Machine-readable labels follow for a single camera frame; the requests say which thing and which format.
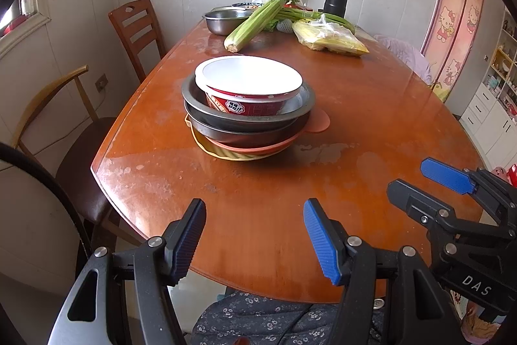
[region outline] electrical socket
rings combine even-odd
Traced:
[[[106,78],[106,74],[102,74],[102,76],[95,82],[95,88],[97,92],[101,92],[108,85],[108,78]]]

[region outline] celery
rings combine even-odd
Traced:
[[[224,48],[232,53],[237,53],[275,18],[286,2],[288,0],[269,0],[257,8],[224,40]]]
[[[298,21],[300,19],[308,18],[308,19],[319,19],[323,12],[318,11],[304,11],[296,8],[282,8],[275,19],[290,19],[291,21]],[[325,19],[330,23],[337,23],[347,28],[355,34],[355,26],[349,23],[344,18],[338,17],[336,15],[325,13]]]

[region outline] corn in plastic bag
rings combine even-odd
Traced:
[[[361,56],[369,53],[347,28],[325,21],[325,14],[319,20],[301,19],[293,23],[298,41],[312,50],[325,48],[336,53]]]

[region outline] chair backrest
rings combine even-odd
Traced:
[[[12,136],[11,146],[13,148],[20,147],[24,154],[31,157],[33,160],[38,161],[22,142],[22,136],[27,130],[28,126],[33,122],[36,116],[41,113],[41,111],[50,102],[50,100],[52,100],[54,96],[72,80],[76,82],[77,90],[79,91],[81,100],[83,101],[83,104],[86,107],[91,120],[95,121],[99,118],[90,102],[90,99],[88,98],[88,95],[86,94],[86,91],[84,90],[83,84],[79,80],[79,75],[82,75],[85,72],[88,72],[88,65],[84,65],[79,69],[73,70],[68,75],[62,76],[61,78],[50,82],[33,97],[27,107],[25,107],[22,117],[16,126],[15,133]]]
[[[125,20],[130,19],[131,17],[143,11],[146,11],[146,15],[138,18],[131,24],[124,26],[123,22]],[[120,37],[124,48],[126,49],[129,59],[133,64],[134,70],[138,75],[138,79],[140,82],[143,82],[145,79],[145,72],[142,68],[142,63],[138,58],[138,53],[140,53],[140,51],[153,40],[156,40],[160,58],[163,59],[167,53],[165,51],[164,38],[162,36],[156,14],[154,13],[151,0],[128,2],[125,5],[122,5],[111,11],[108,14],[108,18],[110,19],[111,24],[113,24],[115,27],[115,30],[117,31],[117,34]],[[151,26],[149,31],[147,31],[136,40],[131,41],[131,37],[149,26]]]

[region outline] yellow plate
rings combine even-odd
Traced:
[[[275,154],[278,154],[279,152],[283,151],[285,148],[288,148],[286,146],[284,149],[281,149],[280,151],[273,152],[272,154],[266,154],[266,155],[253,155],[253,154],[238,154],[237,152],[228,151],[227,149],[218,147],[214,145],[212,142],[210,142],[204,135],[199,133],[196,129],[192,127],[190,124],[189,116],[185,116],[185,123],[190,128],[190,131],[192,132],[192,136],[194,137],[194,141],[197,144],[198,147],[200,147],[203,151],[205,151],[208,155],[214,156],[215,158],[220,158],[221,160],[228,160],[228,161],[254,161],[254,160],[260,160],[262,158],[265,158],[267,156],[272,156]]]

